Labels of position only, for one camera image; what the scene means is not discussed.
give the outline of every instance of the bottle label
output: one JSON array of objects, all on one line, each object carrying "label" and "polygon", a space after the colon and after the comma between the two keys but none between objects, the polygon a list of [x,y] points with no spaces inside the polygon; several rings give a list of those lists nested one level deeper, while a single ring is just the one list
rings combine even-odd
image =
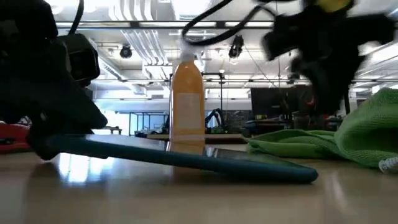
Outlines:
[{"label": "bottle label", "polygon": [[177,129],[200,129],[203,124],[200,113],[200,96],[198,93],[178,93],[176,96],[178,115]]}]

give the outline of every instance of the red object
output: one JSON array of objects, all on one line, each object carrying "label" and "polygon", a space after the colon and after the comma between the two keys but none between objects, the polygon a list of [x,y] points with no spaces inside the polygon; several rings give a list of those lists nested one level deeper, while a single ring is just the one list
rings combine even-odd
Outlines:
[{"label": "red object", "polygon": [[0,152],[30,149],[25,140],[28,132],[28,126],[0,123]]}]

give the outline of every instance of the table surface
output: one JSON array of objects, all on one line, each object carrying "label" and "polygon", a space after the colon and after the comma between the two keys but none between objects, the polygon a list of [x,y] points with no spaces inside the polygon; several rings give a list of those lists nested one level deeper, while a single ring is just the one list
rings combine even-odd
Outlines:
[{"label": "table surface", "polygon": [[[218,146],[243,150],[244,146]],[[199,170],[61,154],[0,156],[0,223],[395,223],[398,176],[301,160],[311,185],[233,182]]]}]

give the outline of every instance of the orange bottle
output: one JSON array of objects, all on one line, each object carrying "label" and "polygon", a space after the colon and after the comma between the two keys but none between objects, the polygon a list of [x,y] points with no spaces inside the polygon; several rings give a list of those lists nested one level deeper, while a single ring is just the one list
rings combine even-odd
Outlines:
[{"label": "orange bottle", "polygon": [[170,91],[170,142],[205,145],[205,96],[203,78],[193,63],[195,56],[183,52]]}]

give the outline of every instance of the green towel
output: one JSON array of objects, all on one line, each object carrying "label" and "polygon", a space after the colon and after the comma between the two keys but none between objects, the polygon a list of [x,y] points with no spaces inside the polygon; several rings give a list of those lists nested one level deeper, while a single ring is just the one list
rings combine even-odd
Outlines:
[{"label": "green towel", "polygon": [[249,152],[344,158],[366,167],[398,157],[398,90],[384,88],[350,113],[337,132],[287,129],[246,139]]}]

